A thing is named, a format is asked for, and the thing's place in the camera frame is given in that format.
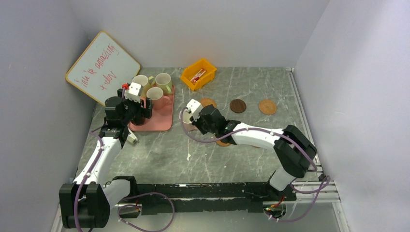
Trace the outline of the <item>pink mug white inside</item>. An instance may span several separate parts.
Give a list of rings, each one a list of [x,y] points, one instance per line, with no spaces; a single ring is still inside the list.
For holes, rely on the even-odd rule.
[[[183,111],[182,116],[180,117],[182,119],[183,128],[188,132],[197,131],[198,128],[192,124],[192,122],[190,121],[190,116],[191,114],[186,110]]]

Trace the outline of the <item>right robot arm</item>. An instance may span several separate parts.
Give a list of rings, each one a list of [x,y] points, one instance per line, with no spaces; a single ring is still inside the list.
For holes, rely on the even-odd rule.
[[[202,134],[213,134],[214,142],[273,150],[280,167],[269,178],[265,191],[273,201],[284,195],[292,181],[317,170],[313,161],[317,149],[296,126],[288,125],[284,129],[250,126],[237,120],[227,120],[213,105],[203,107],[197,101],[188,103],[180,114],[187,115],[190,123]]]

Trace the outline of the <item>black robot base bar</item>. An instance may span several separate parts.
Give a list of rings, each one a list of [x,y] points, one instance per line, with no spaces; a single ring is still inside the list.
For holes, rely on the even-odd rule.
[[[137,184],[120,204],[137,204],[147,216],[203,211],[261,213],[269,205],[295,200],[296,194],[289,186],[278,191],[267,182]]]

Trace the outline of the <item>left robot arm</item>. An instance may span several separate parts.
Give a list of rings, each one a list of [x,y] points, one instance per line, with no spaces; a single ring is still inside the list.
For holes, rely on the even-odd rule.
[[[152,116],[151,100],[143,100],[142,87],[126,87],[105,100],[105,118],[101,127],[90,131],[98,142],[84,169],[70,184],[59,190],[62,225],[66,229],[103,228],[111,209],[121,200],[132,203],[138,198],[133,177],[116,177],[104,188],[112,162],[130,134],[128,124]]]

